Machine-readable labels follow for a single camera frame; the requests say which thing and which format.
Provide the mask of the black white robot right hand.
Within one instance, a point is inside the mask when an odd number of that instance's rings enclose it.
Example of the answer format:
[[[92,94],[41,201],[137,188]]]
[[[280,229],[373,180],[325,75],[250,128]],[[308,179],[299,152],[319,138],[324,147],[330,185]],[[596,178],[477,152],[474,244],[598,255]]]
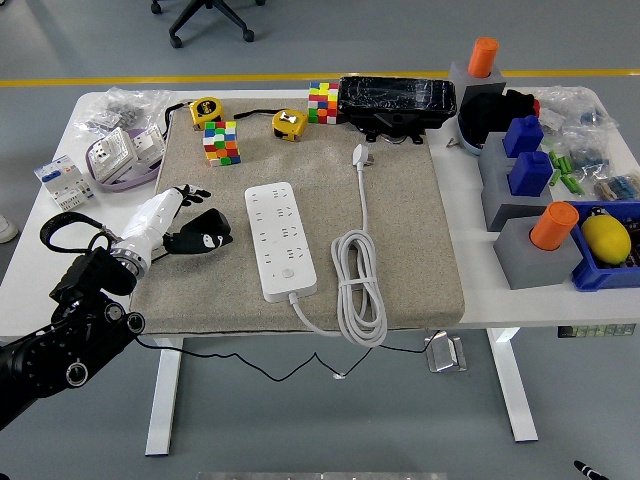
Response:
[[[575,460],[573,464],[574,467],[589,480],[609,480],[607,476],[601,474],[600,472],[594,470],[592,467],[579,460]]]

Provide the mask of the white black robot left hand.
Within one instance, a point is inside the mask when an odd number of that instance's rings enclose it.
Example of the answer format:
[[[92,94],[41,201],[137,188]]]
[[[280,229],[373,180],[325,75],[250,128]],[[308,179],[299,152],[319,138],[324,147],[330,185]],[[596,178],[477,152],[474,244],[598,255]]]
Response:
[[[183,206],[201,203],[211,193],[184,184],[172,187],[146,201],[130,219],[122,239],[111,254],[133,275],[143,278],[151,266],[152,253],[162,247],[168,254],[209,253],[233,241],[226,217],[215,208],[183,225],[179,232],[168,232]]]

